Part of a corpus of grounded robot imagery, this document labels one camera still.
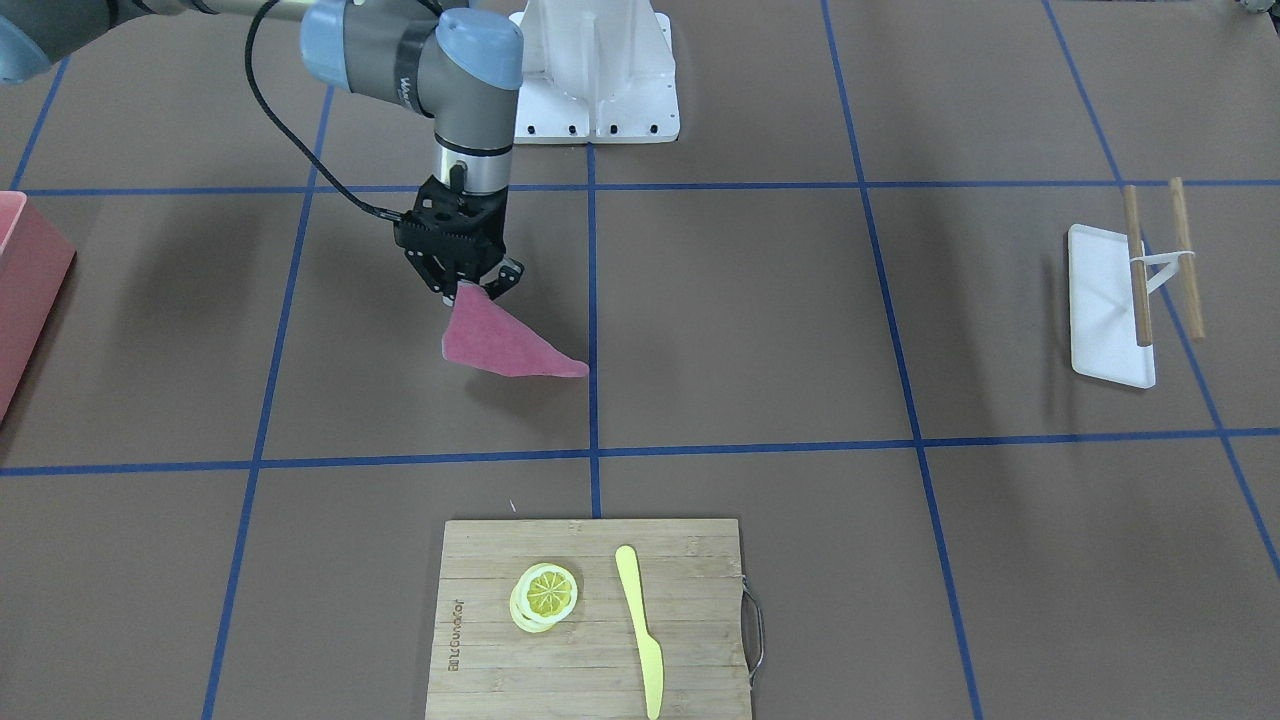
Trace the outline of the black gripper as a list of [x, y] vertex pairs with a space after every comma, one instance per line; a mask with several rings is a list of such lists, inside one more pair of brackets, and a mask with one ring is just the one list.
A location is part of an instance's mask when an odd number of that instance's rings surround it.
[[[506, 258], [508, 200], [507, 188], [493, 193], [466, 193], [447, 184], [440, 186], [440, 214], [449, 217], [448, 220], [440, 220], [445, 234], [445, 251], [440, 255], [440, 261], [498, 263], [484, 281], [486, 296], [493, 301], [516, 287], [525, 273], [524, 263]], [[453, 307], [460, 287], [470, 282], [465, 273], [443, 272], [436, 281], [442, 302]]]

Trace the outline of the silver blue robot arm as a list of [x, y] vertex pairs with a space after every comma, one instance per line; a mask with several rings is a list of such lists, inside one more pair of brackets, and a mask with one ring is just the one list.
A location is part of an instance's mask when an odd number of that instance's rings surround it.
[[148, 15], [246, 15], [243, 65], [261, 108], [255, 44], [271, 15], [300, 26], [300, 56], [317, 81], [433, 123], [433, 168], [413, 205], [364, 201], [284, 122], [276, 128], [335, 191], [388, 222], [396, 245], [448, 304], [466, 284], [499, 299], [524, 274], [504, 241], [524, 35], [467, 1], [5, 1], [3, 82], [20, 85], [127, 22]]

